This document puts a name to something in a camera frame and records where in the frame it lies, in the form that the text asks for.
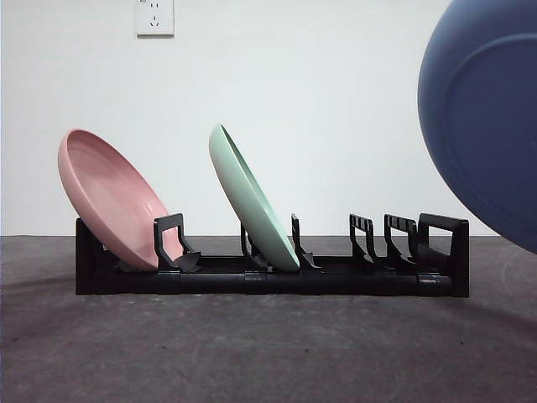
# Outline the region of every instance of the pink bowl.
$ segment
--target pink bowl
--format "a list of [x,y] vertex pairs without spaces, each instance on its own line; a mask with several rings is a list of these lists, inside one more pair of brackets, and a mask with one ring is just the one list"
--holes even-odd
[[[153,221],[168,211],[134,167],[110,144],[77,129],[61,141],[58,170],[70,202],[97,239],[132,267],[156,270]],[[163,240],[170,258],[183,254],[177,229],[164,232]]]

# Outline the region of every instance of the dish rack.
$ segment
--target dish rack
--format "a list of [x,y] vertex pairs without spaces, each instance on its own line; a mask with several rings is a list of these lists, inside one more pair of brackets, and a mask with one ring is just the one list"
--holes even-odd
[[[368,296],[469,296],[468,221],[421,214],[414,220],[384,216],[386,256],[378,256],[373,242],[373,221],[351,214],[349,256],[314,256],[300,244],[300,221],[291,216],[295,252],[300,270],[283,272],[273,267],[256,248],[241,225],[242,255],[206,255],[186,241],[182,214],[154,220],[155,272],[140,272],[124,264],[76,220],[76,294],[301,294]],[[449,254],[429,244],[429,229],[451,232]],[[164,250],[162,233],[177,228],[184,254],[172,260]],[[391,230],[407,234],[409,256],[392,240]],[[365,250],[356,231],[365,233]]]

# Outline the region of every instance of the concrete floor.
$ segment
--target concrete floor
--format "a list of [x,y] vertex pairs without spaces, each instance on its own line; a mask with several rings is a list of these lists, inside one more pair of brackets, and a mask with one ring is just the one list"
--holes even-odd
[[537,255],[501,238],[472,239],[468,300],[75,296],[74,251],[2,238],[5,403],[537,401]]

